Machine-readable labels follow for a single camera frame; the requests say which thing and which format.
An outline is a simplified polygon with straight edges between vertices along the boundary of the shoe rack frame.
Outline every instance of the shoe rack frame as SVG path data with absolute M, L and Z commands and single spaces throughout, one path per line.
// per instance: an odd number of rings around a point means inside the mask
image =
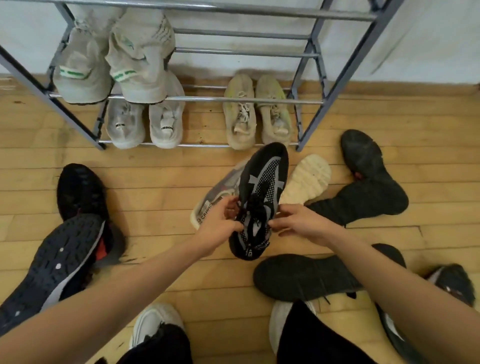
M 264 57 L 294 57 L 299 58 L 300 62 L 295 72 L 291 87 L 286 89 L 287 99 L 259 99 L 259 98 L 225 98 L 225 97 L 205 97 L 205 96 L 178 96 L 167 97 L 167 100 L 186 101 L 186 102 L 253 102 L 264 104 L 285 103 L 293 104 L 296 115 L 296 126 L 298 129 L 298 141 L 291 143 L 296 146 L 297 151 L 301 151 L 312 133 L 318 127 L 325 114 L 328 112 L 340 92 L 345 88 L 347 82 L 357 70 L 365 56 L 368 54 L 376 40 L 382 34 L 396 11 L 403 3 L 403 0 L 368 0 L 370 4 L 369 12 L 345 12 L 331 10 L 333 0 L 324 0 L 320 9 L 299 9 L 277 6 L 261 6 L 261 5 L 240 5 L 240 4 L 222 4 L 210 2 L 175 2 L 163 0 L 15 0 L 30 2 L 49 2 L 54 3 L 58 11 L 67 22 L 67 28 L 63 33 L 60 44 L 52 58 L 47 71 L 48 83 L 41 84 L 35 77 L 28 72 L 10 53 L 0 45 L 0 64 L 11 72 L 21 83 L 23 83 L 30 91 L 50 105 L 69 125 L 75 128 L 96 148 L 103 150 L 105 145 L 111 143 L 110 140 L 101 139 L 101 130 L 107 112 L 108 99 L 101 104 L 100 112 L 92 130 L 87 128 L 78 118 L 71 113 L 58 98 L 60 94 L 54 91 L 52 82 L 53 70 L 57 62 L 58 56 L 68 44 L 70 31 L 74 27 L 74 18 L 66 3 L 78 5 L 105 5 L 105 6 L 121 6 L 121 7 L 140 7 L 154 8 L 164 10 L 185 10 L 198 12 L 218 12 L 233 14 L 249 14 L 264 15 L 278 17 L 294 17 L 315 19 L 313 29 L 308 35 L 300 34 L 274 34 L 274 33 L 251 33 L 236 32 L 222 30 L 195 30 L 195 29 L 175 29 L 176 34 L 191 34 L 203 36 L 235 36 L 235 37 L 252 37 L 252 38 L 268 38 L 268 39 L 294 39 L 306 40 L 307 44 L 302 53 L 297 52 L 267 52 L 267 51 L 244 51 L 229 49 L 201 49 L 201 48 L 182 48 L 177 47 L 175 52 L 178 53 L 208 53 L 208 54 L 228 54 L 228 55 L 245 55 L 245 56 L 264 56 Z M 331 84 L 327 80 L 325 64 L 322 58 L 322 50 L 318 41 L 319 33 L 322 29 L 325 19 L 331 20 L 348 20 L 369 22 L 370 26 L 358 43 L 346 65 L 344 66 L 339 77 Z M 313 59 L 319 76 L 319 91 L 322 93 L 322 99 L 299 99 L 298 88 L 302 83 L 302 75 L 307 66 L 308 60 Z M 184 88 L 195 89 L 225 89 L 224 86 L 199 86 L 199 85 L 183 85 Z M 111 98 L 123 98 L 122 95 L 110 95 Z M 306 130 L 303 130 L 301 106 L 306 104 L 319 105 L 319 108 Z M 143 145 L 153 145 L 153 143 L 142 143 Z M 183 147 L 229 147 L 222 144 L 180 144 Z

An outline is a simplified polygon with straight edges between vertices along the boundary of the leg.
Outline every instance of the leg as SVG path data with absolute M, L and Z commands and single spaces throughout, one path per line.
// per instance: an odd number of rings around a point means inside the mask
M 138 317 L 130 350 L 118 364 L 192 364 L 190 341 L 183 322 L 172 305 L 156 303 Z
M 277 363 L 375 363 L 360 348 L 322 323 L 309 302 L 277 301 L 270 318 Z

